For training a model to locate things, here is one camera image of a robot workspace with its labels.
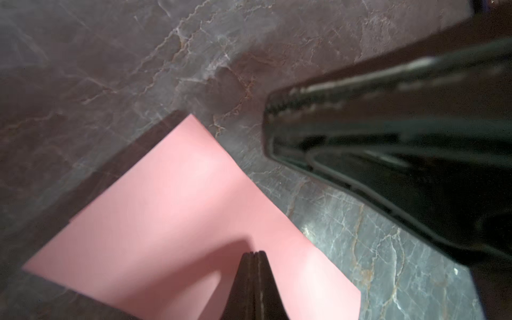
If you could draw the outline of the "pink square paper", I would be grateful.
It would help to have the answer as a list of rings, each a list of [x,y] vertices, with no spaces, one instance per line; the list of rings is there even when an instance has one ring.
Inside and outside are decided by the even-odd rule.
[[[290,319],[357,319],[360,291],[186,117],[23,269],[140,319],[219,319],[264,251]]]

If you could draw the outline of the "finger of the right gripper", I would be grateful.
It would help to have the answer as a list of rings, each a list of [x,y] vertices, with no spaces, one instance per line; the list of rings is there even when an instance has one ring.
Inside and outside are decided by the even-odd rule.
[[[468,266],[511,318],[511,13],[271,93],[267,157],[365,202]]]

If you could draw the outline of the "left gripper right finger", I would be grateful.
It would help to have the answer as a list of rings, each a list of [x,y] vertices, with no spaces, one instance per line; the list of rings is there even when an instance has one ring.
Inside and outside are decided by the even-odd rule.
[[[254,308],[255,319],[288,320],[269,260],[264,251],[254,253]]]

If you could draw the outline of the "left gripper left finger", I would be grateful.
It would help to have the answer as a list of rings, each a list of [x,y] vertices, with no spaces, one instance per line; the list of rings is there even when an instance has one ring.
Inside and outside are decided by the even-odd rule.
[[[254,262],[253,252],[242,255],[221,319],[251,320],[255,318]]]

